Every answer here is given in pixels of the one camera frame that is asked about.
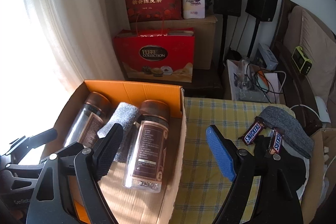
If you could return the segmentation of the grey knit headband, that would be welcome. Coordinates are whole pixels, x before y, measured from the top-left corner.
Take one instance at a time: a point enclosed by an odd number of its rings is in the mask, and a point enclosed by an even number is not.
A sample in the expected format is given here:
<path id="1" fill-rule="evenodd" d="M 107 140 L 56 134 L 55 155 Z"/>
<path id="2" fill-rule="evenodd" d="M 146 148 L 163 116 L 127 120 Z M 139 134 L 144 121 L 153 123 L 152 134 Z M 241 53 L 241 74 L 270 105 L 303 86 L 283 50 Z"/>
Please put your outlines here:
<path id="1" fill-rule="evenodd" d="M 304 132 L 298 120 L 285 110 L 267 106 L 259 115 L 268 128 L 279 128 L 283 132 L 283 139 L 303 157 L 313 156 L 314 141 Z"/>

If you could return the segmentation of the yellow plaid cloth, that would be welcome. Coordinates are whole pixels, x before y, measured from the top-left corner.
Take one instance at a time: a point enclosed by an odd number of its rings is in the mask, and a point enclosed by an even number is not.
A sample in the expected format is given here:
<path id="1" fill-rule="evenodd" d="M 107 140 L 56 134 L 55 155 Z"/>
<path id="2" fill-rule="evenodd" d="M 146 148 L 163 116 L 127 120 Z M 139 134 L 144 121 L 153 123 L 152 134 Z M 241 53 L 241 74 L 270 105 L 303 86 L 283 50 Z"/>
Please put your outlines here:
<path id="1" fill-rule="evenodd" d="M 182 175 L 170 223 L 212 223 L 231 182 L 223 177 L 206 141 L 206 128 L 216 125 L 225 138 L 239 139 L 267 103 L 185 98 L 187 132 Z"/>

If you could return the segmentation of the red ferrero gift bag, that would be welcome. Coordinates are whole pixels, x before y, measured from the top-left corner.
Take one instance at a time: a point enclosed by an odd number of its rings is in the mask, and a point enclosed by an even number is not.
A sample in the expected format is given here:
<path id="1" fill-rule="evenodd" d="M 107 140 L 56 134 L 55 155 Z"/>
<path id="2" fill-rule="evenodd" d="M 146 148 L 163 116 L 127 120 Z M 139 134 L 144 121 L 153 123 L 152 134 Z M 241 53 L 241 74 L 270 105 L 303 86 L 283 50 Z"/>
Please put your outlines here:
<path id="1" fill-rule="evenodd" d="M 192 81 L 193 28 L 123 30 L 113 38 L 113 47 L 129 79 Z"/>

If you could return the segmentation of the beige sofa cushion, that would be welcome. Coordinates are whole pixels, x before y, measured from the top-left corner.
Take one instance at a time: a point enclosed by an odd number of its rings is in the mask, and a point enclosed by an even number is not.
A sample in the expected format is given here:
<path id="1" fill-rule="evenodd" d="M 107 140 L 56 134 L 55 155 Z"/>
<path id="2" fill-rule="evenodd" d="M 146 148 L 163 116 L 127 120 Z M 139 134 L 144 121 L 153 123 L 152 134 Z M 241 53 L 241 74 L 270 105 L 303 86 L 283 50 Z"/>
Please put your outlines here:
<path id="1" fill-rule="evenodd" d="M 321 20 L 301 6 L 295 6 L 288 19 L 284 46 L 290 53 L 296 46 L 302 47 L 312 62 L 307 78 L 314 95 L 326 104 L 335 103 L 334 35 Z"/>

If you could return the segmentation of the white tissue roll pack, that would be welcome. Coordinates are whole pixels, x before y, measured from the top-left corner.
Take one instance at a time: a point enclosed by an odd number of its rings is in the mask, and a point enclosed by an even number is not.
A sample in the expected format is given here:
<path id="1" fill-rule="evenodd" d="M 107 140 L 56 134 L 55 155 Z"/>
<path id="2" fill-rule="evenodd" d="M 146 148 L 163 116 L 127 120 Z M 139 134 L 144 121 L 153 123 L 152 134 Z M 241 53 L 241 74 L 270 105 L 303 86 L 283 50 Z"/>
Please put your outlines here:
<path id="1" fill-rule="evenodd" d="M 184 19 L 205 18 L 205 0 L 182 0 Z"/>

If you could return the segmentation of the white curtain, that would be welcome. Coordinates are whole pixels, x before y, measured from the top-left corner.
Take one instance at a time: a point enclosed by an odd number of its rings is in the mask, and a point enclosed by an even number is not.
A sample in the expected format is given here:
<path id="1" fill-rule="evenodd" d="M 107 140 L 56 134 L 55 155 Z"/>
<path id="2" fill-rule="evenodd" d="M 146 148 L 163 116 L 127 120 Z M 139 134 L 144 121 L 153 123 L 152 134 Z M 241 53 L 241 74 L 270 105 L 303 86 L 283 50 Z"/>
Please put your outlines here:
<path id="1" fill-rule="evenodd" d="M 24 0 L 52 74 L 69 89 L 124 80 L 112 38 L 130 27 L 125 0 Z"/>

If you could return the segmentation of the glass jar right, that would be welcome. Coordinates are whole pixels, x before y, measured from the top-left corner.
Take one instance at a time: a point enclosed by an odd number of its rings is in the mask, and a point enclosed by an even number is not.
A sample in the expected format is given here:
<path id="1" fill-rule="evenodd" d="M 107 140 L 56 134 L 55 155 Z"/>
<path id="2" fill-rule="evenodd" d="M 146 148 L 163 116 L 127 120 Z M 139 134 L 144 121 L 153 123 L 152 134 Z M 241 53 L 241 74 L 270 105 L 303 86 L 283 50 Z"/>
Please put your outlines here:
<path id="1" fill-rule="evenodd" d="M 139 108 L 139 128 L 127 157 L 123 186 L 148 193 L 162 187 L 170 108 L 162 101 L 145 100 Z"/>

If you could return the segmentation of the right black speaker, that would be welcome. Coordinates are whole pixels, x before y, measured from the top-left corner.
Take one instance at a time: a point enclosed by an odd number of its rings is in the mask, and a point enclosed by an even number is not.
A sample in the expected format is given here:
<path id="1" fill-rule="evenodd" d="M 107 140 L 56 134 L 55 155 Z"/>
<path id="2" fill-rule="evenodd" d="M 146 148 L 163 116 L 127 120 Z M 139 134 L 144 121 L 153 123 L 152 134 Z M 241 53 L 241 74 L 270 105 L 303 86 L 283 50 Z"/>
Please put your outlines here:
<path id="1" fill-rule="evenodd" d="M 248 58 L 251 56 L 260 23 L 272 22 L 276 12 L 277 2 L 278 0 L 247 0 L 245 12 L 255 18 L 255 27 L 247 53 Z"/>

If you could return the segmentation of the white mesh garment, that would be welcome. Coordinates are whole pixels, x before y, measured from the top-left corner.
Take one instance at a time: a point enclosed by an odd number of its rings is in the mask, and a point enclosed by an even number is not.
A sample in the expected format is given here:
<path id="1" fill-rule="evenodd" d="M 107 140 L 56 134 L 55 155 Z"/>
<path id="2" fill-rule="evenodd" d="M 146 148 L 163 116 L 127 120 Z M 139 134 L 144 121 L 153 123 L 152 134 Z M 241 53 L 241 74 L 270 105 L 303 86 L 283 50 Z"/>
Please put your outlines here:
<path id="1" fill-rule="evenodd" d="M 300 159 L 303 160 L 304 164 L 305 164 L 305 182 L 303 183 L 303 185 L 299 188 L 299 190 L 297 190 L 297 195 L 298 195 L 298 199 L 301 202 L 302 201 L 302 197 L 303 194 L 305 192 L 305 188 L 307 186 L 308 180 L 309 180 L 309 168 L 310 168 L 310 160 L 305 158 L 304 156 L 300 155 L 299 156 Z"/>

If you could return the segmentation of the small white blue box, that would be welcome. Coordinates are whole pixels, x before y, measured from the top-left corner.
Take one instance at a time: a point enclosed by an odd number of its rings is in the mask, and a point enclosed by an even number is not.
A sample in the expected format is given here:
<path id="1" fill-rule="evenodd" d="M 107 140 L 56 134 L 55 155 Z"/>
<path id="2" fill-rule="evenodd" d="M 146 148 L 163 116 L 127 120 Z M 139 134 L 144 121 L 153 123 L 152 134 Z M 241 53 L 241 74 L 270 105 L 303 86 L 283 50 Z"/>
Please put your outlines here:
<path id="1" fill-rule="evenodd" d="M 265 44 L 258 44 L 258 48 L 253 60 L 254 65 L 273 71 L 278 65 L 278 61 L 270 48 Z"/>

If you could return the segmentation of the snickers bar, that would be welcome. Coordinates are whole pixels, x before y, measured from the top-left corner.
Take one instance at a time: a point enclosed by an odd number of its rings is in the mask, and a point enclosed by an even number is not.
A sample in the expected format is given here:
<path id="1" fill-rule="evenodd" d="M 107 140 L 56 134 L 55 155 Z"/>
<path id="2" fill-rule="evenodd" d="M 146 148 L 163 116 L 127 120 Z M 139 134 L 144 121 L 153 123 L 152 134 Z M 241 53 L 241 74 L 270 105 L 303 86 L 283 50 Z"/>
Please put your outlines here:
<path id="1" fill-rule="evenodd" d="M 245 145 L 250 145 L 254 142 L 256 136 L 265 128 L 264 120 L 261 117 L 255 117 L 252 125 L 239 139 L 242 140 Z"/>
<path id="2" fill-rule="evenodd" d="M 269 156 L 279 155 L 282 143 L 283 131 L 280 128 L 275 127 L 272 132 L 272 138 L 269 144 L 269 148 L 267 149 L 267 155 Z"/>

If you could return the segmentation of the dark low cabinet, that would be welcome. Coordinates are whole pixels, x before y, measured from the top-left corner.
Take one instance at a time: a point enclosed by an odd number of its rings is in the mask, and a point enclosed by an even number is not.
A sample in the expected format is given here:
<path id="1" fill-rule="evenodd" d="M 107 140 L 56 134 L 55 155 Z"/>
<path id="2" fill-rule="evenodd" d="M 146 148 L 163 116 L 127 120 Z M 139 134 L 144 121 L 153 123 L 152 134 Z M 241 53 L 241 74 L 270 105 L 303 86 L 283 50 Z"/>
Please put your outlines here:
<path id="1" fill-rule="evenodd" d="M 129 77 L 126 77 L 126 80 L 145 83 L 179 85 L 183 87 L 185 97 L 193 98 L 212 98 L 222 100 L 224 99 L 226 90 L 223 77 L 218 76 L 216 71 L 213 69 L 196 69 L 193 72 L 191 83 L 164 81 L 161 80 L 161 77 L 156 77 L 154 80 L 130 79 Z"/>

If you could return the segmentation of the large brown cardboard box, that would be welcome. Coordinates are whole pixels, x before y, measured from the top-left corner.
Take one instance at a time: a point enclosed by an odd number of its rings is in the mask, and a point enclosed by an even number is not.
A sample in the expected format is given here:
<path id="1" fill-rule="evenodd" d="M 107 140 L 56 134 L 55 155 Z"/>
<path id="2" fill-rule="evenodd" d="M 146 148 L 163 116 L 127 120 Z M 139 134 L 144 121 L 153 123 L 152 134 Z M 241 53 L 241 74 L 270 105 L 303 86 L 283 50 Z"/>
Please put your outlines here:
<path id="1" fill-rule="evenodd" d="M 195 35 L 194 69 L 210 69 L 214 50 L 215 27 L 217 19 L 214 15 L 204 19 L 166 20 L 164 28 L 193 28 Z"/>

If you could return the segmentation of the white rounded device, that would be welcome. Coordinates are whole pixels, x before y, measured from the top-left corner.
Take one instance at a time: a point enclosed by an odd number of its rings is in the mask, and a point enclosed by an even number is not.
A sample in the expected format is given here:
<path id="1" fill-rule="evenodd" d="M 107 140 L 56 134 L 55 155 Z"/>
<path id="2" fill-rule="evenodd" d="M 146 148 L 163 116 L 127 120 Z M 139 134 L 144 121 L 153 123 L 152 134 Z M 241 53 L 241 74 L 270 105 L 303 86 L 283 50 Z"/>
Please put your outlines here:
<path id="1" fill-rule="evenodd" d="M 315 98 L 315 103 L 318 108 L 318 115 L 319 115 L 320 121 L 322 123 L 331 123 L 329 112 L 327 110 L 327 106 L 324 100 L 319 96 L 315 96 L 314 98 Z"/>

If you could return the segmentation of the green yellow portable device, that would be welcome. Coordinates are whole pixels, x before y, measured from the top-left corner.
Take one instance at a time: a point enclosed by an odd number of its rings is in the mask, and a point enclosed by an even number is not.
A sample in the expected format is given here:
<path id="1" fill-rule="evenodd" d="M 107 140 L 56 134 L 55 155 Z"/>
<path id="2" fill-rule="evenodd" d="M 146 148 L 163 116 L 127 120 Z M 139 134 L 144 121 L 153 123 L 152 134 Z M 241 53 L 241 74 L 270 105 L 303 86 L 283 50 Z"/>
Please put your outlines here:
<path id="1" fill-rule="evenodd" d="M 294 61 L 296 67 L 299 70 L 299 72 L 302 75 L 307 76 L 307 74 L 309 73 L 309 71 L 312 67 L 312 62 L 307 57 L 307 55 L 305 54 L 305 52 L 303 51 L 303 48 L 301 46 L 296 46 L 295 47 L 291 58 Z"/>

